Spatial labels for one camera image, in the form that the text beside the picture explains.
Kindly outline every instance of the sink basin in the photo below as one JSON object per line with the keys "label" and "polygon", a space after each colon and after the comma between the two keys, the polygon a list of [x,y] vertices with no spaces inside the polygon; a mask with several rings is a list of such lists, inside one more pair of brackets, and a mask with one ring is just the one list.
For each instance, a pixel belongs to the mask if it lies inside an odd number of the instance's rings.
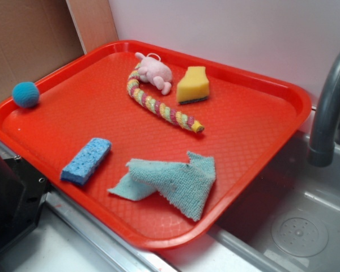
{"label": "sink basin", "polygon": [[297,132],[217,225],[273,270],[340,271],[340,147],[325,168],[306,150]]}

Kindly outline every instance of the rope toy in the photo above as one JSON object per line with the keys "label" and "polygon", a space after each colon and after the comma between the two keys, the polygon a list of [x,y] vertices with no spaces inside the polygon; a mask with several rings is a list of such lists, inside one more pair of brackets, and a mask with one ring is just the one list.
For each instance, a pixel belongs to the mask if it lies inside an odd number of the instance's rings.
{"label": "rope toy", "polygon": [[204,126],[200,124],[193,116],[187,116],[175,109],[171,109],[164,103],[152,98],[139,88],[140,74],[138,69],[141,63],[137,64],[135,69],[130,74],[127,80],[127,91],[129,95],[141,106],[148,109],[150,112],[165,119],[175,126],[179,126],[183,129],[193,131],[195,133],[201,133],[204,130]]}

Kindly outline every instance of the red plastic tray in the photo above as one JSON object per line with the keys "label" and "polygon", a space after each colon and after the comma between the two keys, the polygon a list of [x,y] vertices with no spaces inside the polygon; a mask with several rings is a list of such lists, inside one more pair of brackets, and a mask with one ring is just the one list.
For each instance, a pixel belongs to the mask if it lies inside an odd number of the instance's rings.
{"label": "red plastic tray", "polygon": [[[173,72],[168,96],[148,94],[205,127],[202,134],[175,127],[137,104],[126,83],[138,60],[156,53]],[[188,66],[205,66],[208,100],[178,105],[176,85]],[[32,163],[50,182],[135,246],[175,247],[204,233],[308,117],[311,102],[299,87],[137,41],[113,42],[36,82],[33,109],[12,99],[0,104],[0,140]],[[60,180],[62,168],[93,137],[112,150],[87,185]],[[132,202],[107,192],[132,159],[188,162],[187,151],[215,158],[216,181],[202,219],[193,222],[155,193]]]}

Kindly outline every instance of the pink plush toy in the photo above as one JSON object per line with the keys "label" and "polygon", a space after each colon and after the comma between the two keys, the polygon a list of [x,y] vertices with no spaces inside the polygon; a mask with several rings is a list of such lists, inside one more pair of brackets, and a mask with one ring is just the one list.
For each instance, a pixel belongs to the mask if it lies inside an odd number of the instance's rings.
{"label": "pink plush toy", "polygon": [[172,73],[168,66],[161,62],[161,58],[150,53],[146,57],[142,53],[137,52],[135,56],[141,61],[141,66],[138,69],[140,80],[142,82],[150,82],[156,86],[163,95],[167,95],[171,89]]}

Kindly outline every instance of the blue felt ball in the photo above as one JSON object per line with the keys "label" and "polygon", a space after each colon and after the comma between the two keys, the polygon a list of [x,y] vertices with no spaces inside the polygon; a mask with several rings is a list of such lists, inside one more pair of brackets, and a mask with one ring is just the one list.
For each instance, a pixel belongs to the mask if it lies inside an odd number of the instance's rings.
{"label": "blue felt ball", "polygon": [[38,104],[39,90],[33,82],[21,82],[12,90],[14,102],[22,108],[31,108]]}

